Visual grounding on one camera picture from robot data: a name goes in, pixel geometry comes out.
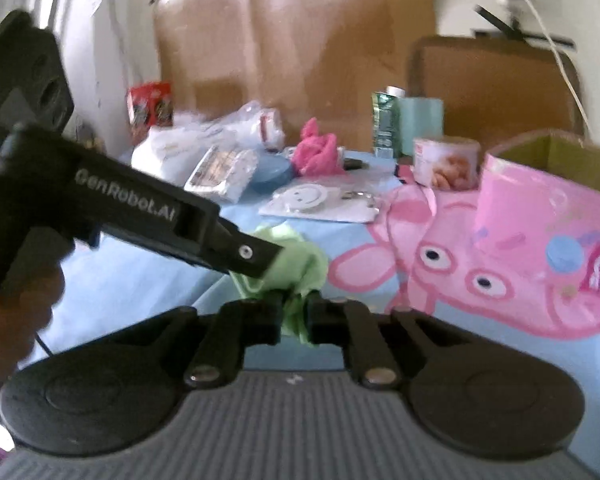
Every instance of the cable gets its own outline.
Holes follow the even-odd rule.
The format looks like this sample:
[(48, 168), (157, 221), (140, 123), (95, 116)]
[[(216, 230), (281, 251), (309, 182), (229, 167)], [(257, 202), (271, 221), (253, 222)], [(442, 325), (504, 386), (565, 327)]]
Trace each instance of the cable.
[(49, 357), (53, 356), (54, 353), (45, 344), (45, 342), (42, 341), (42, 338), (38, 334), (36, 334), (36, 343), (38, 343), (40, 345), (40, 348), (42, 348), (45, 351), (45, 353), (46, 353), (47, 356), (49, 356)]
[(582, 102), (580, 101), (580, 98), (578, 97), (578, 93), (575, 91), (575, 88), (571, 84), (571, 81), (569, 81), (569, 76), (567, 75), (567, 71), (564, 69), (564, 64), (562, 63), (562, 59), (560, 58), (560, 53), (558, 52), (558, 48), (555, 46), (554, 40), (551, 39), (551, 34), (549, 33), (549, 30), (544, 25), (544, 21), (542, 20), (542, 17), (538, 13), (538, 10), (536, 10), (536, 8), (534, 7), (534, 4), (531, 2), (531, 0), (524, 0), (524, 2), (528, 5), (529, 9), (531, 10), (531, 13), (533, 14), (536, 21), (538, 22), (538, 25), (540, 25), (540, 29), (542, 30), (542, 33), (546, 37), (546, 40), (549, 42), (549, 48), (551, 49), (551, 52), (554, 54), (555, 62), (558, 64), (558, 69), (560, 69), (560, 74), (562, 75), (564, 82), (567, 83), (567, 86), (568, 86), (569, 90), (571, 91), (571, 95), (573, 96), (573, 99), (576, 101), (578, 110), (580, 110), (580, 113), (582, 115), (582, 120), (584, 121), (584, 123), (587, 126), (589, 135), (591, 135), (593, 130), (592, 130), (591, 124), (589, 123), (589, 118), (587, 117), (587, 113), (584, 111), (584, 106), (582, 105)]

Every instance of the pink box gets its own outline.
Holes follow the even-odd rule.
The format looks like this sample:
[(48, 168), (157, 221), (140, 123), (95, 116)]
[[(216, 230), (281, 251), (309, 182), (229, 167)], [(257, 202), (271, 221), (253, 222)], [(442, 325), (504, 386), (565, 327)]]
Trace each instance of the pink box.
[(600, 148), (543, 130), (486, 155), (475, 246), (600, 309)]

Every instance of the pink towel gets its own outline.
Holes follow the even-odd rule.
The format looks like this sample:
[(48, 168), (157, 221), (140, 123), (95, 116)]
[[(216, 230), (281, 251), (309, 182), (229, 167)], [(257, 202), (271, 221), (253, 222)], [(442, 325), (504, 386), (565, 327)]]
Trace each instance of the pink towel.
[(338, 137), (320, 135), (318, 120), (314, 117), (302, 128), (302, 140), (291, 159), (300, 176), (325, 176), (344, 174), (338, 165)]

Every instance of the circular pad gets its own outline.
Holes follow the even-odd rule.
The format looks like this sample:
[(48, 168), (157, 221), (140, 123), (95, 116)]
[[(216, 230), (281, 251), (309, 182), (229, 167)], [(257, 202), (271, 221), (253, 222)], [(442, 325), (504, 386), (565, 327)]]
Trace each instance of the circular pad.
[(301, 184), (287, 189), (282, 197), (289, 211), (306, 212), (326, 202), (329, 192), (319, 184)]
[(416, 416), (436, 437), (476, 456), (520, 460), (567, 444), (584, 397), (563, 371), (486, 344), (443, 349), (412, 381)]
[(145, 349), (97, 345), (17, 373), (0, 392), (14, 439), (40, 452), (113, 452), (156, 431), (176, 403), (173, 381)]

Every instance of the red snack bag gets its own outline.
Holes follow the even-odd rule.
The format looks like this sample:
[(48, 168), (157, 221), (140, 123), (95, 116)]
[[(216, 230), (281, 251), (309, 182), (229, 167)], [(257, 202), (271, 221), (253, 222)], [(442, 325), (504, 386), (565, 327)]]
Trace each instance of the red snack bag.
[(133, 145), (146, 139), (151, 126), (173, 126), (173, 104), (169, 83), (146, 83), (126, 95)]

